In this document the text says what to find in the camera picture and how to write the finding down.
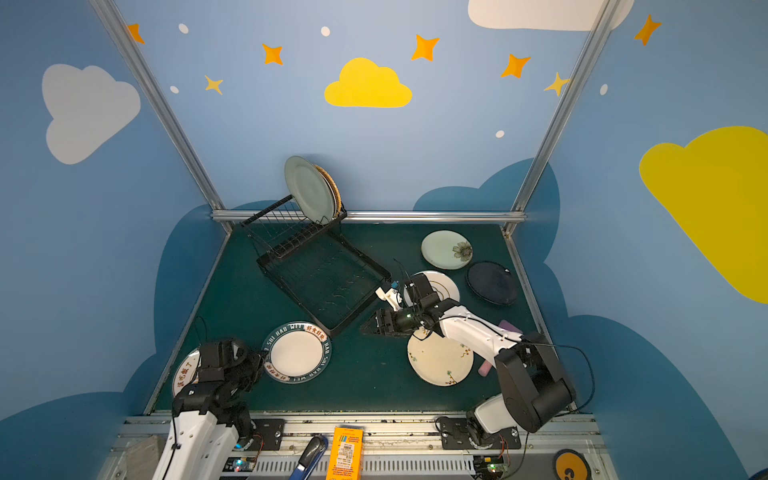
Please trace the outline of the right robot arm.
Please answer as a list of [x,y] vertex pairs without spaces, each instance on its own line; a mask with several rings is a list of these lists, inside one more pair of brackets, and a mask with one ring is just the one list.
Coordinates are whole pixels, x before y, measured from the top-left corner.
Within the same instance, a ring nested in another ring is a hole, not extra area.
[[408,278],[403,294],[377,288],[375,295],[387,306],[364,325],[366,333],[414,338],[424,329],[420,342],[432,337],[454,341],[495,368],[499,394],[469,411],[456,433],[437,424],[441,436],[457,448],[490,448],[501,431],[518,427],[534,433],[576,401],[556,347],[545,336],[504,330],[457,300],[441,299],[422,273]]

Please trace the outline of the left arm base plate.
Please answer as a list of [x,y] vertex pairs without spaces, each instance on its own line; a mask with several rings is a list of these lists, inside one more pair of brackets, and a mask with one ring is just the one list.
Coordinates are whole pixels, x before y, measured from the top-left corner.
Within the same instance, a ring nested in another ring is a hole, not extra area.
[[279,451],[285,424],[281,418],[253,419],[253,437],[247,451]]

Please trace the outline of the large plain green plate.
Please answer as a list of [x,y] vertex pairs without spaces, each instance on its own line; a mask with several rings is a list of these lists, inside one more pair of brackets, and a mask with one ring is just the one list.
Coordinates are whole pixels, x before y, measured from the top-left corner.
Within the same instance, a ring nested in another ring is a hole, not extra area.
[[334,219],[335,197],[315,165],[292,156],[285,162],[284,175],[290,194],[309,220],[324,225]]

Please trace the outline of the white plate green lettered rim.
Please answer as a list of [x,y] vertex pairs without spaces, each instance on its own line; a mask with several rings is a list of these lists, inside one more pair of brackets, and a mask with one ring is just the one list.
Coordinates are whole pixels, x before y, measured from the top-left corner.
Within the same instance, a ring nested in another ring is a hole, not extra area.
[[330,363],[330,336],[309,322],[290,322],[277,327],[264,340],[264,370],[283,384],[301,384],[320,375]]

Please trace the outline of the yellow woven wicker plate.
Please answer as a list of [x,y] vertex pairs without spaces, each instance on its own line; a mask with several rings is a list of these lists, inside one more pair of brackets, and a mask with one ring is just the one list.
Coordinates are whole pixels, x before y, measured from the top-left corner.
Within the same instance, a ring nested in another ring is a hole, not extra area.
[[339,216],[339,214],[341,213],[342,207],[343,207],[340,191],[339,191],[336,183],[334,182],[334,180],[332,179],[332,177],[328,174],[328,172],[326,170],[324,170],[319,165],[316,165],[315,168],[320,172],[320,174],[323,176],[324,180],[327,182],[327,184],[328,184],[328,186],[330,188],[330,191],[331,191],[331,193],[333,195],[334,205],[335,205],[334,217],[337,218]]

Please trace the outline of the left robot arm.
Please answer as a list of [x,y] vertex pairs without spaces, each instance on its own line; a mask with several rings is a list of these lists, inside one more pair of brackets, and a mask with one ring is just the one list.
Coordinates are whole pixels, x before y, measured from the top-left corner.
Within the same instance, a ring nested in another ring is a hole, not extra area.
[[230,454],[253,442],[244,395],[261,377],[264,363],[264,352],[237,338],[198,348],[197,381],[186,384],[173,399],[155,479],[220,478]]

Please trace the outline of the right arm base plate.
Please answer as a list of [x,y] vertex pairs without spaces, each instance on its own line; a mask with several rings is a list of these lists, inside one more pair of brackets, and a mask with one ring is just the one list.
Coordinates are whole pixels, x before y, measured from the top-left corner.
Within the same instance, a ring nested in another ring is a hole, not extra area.
[[435,427],[444,450],[519,450],[521,438],[516,427],[488,433],[476,420],[438,417]]

